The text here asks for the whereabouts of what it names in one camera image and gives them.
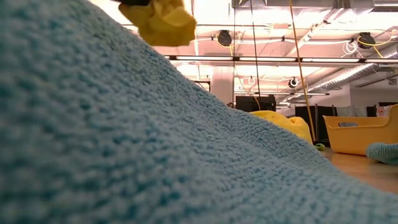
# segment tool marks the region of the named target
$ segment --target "blue towel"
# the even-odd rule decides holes
[[[398,165],[398,144],[371,144],[366,150],[366,156],[385,164]]]
[[[0,1],[0,223],[398,223],[86,0]]]

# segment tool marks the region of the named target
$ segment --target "ceiling light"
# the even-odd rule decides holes
[[[250,92],[236,91],[235,93],[237,93],[237,94],[252,94],[252,95],[259,94],[258,92],[253,92],[253,91],[250,91]],[[262,95],[296,95],[296,96],[304,95],[304,93],[273,92],[273,91],[262,91],[261,94]],[[329,93],[307,93],[307,95],[308,96],[327,96],[327,95],[329,95]]]
[[[240,61],[259,61],[259,62],[295,62],[297,58],[286,57],[240,57]]]
[[[217,35],[217,41],[224,47],[229,47],[232,43],[232,37],[229,34],[228,30],[220,30],[220,33]]]
[[[289,87],[295,88],[299,84],[299,81],[296,78],[292,78],[289,80]]]
[[[302,62],[358,62],[359,58],[303,58]]]
[[[177,56],[177,60],[223,60],[232,61],[233,57]]]
[[[255,84],[255,81],[254,81],[253,77],[250,77],[250,79],[249,79],[249,84],[250,84],[250,85]]]
[[[387,3],[387,4],[375,3],[374,6],[376,6],[376,7],[398,7],[398,3]]]
[[[295,95],[303,96],[304,93],[295,93]],[[308,96],[327,96],[329,93],[307,93]]]
[[[398,63],[398,59],[366,59],[366,62],[369,63]]]

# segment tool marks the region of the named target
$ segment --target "wall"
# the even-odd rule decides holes
[[[398,102],[398,90],[351,89],[353,106],[373,106],[379,102]]]
[[[233,102],[233,68],[232,67],[213,67],[211,76],[211,93],[225,104]]]
[[[330,90],[328,96],[312,96],[309,98],[310,106],[314,106],[317,104],[318,106],[350,106],[351,98],[350,98],[350,86],[344,85],[341,87],[341,90]],[[283,114],[284,116],[294,116],[295,115],[295,105],[292,104],[291,108],[284,108],[277,110],[278,113]]]
[[[317,104],[318,106],[350,106],[350,87],[344,85],[341,90],[330,90],[328,96],[313,96],[310,99],[310,105]]]

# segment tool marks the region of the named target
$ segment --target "white pillar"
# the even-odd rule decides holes
[[[232,67],[213,67],[211,77],[211,93],[225,104],[232,103],[234,91],[234,75]]]

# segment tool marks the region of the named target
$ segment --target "wooden floor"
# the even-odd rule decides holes
[[[333,153],[331,149],[327,149],[323,154],[344,173],[377,189],[398,194],[398,166],[374,162],[365,156]]]

